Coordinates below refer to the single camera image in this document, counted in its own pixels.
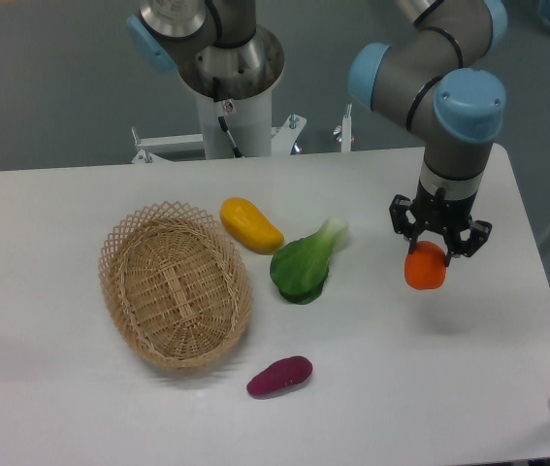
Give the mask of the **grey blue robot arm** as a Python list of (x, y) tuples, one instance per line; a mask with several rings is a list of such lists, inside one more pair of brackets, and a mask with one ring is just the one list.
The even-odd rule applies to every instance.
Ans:
[[(396, 233), (416, 245), (441, 236), (448, 258), (474, 255), (492, 226), (471, 209), (506, 92), (474, 62), (507, 27), (500, 1), (403, 1), (416, 39), (403, 49), (365, 46), (348, 73), (349, 94), (425, 144), (416, 195), (396, 196)], [(252, 1), (145, 1), (128, 17), (129, 35), (152, 68), (178, 72), (196, 98), (207, 158), (275, 154), (272, 92), (282, 45), (256, 20)]]

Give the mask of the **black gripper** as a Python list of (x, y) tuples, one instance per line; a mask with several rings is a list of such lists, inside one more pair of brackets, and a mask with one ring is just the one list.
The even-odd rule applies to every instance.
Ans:
[(447, 246), (444, 263), (448, 267), (456, 257), (471, 257), (488, 241), (493, 224), (484, 220), (474, 220), (470, 212), (474, 196), (450, 200), (439, 188), (434, 193), (419, 183), (414, 200), (396, 194), (389, 214), (397, 235), (408, 242), (408, 254), (416, 250), (418, 239), (423, 231), (443, 234)]

